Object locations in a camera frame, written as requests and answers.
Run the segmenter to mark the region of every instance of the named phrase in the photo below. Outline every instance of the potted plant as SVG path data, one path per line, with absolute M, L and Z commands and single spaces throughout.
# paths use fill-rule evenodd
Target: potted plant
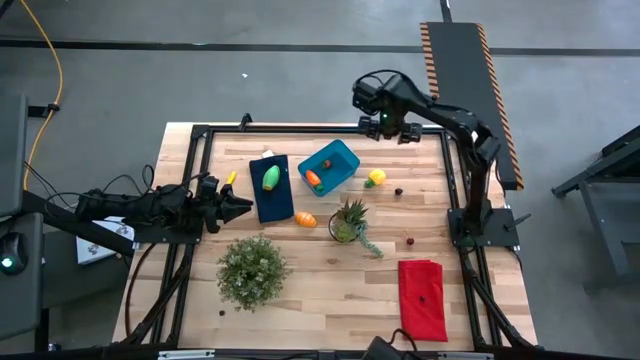
M 280 249 L 262 234 L 237 240 L 218 260 L 218 287 L 222 301 L 239 304 L 236 310 L 255 312 L 275 299 L 291 273 Z
M 367 210 L 362 200 L 356 200 L 349 204 L 349 199 L 347 199 L 344 206 L 336 211 L 329 220 L 329 233 L 336 241 L 341 243 L 350 243 L 358 240 L 376 257 L 381 258 L 384 254 L 369 241 L 367 234 L 365 234 L 368 224 L 367 220 L 364 219 L 364 214 Z

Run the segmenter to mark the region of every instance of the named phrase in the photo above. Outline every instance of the yellow toy lemon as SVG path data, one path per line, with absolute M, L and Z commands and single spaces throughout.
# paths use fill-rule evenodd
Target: yellow toy lemon
M 369 173 L 369 179 L 364 182 L 364 187 L 370 188 L 375 185 L 384 184 L 384 181 L 387 180 L 387 174 L 380 169 L 374 169 Z

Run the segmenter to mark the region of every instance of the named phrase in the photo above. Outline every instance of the red towel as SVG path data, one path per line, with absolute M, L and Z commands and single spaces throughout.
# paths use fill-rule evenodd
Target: red towel
M 398 262 L 402 328 L 415 340 L 447 341 L 442 266 L 430 260 Z

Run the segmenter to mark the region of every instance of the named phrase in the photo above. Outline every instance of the green toy vegetable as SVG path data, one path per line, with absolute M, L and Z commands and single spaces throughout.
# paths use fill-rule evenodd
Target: green toy vegetable
M 278 165 L 273 165 L 272 167 L 264 173 L 264 177 L 262 178 L 262 188 L 266 191 L 271 191 L 278 184 L 280 180 L 280 168 Z

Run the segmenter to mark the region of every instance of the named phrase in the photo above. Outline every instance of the blue tray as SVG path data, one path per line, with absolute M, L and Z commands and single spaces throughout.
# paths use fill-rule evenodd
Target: blue tray
M 331 161 L 331 167 L 325 169 L 322 163 L 325 160 Z M 298 165 L 298 171 L 304 182 L 309 186 L 316 196 L 325 196 L 336 186 L 342 184 L 345 180 L 355 174 L 356 169 L 360 166 L 360 159 L 349 150 L 342 140 L 334 140 L 331 144 L 325 146 L 317 153 L 311 155 L 310 158 Z M 305 173 L 307 170 L 313 171 L 320 181 L 322 181 L 323 189 L 318 191 L 307 182 Z

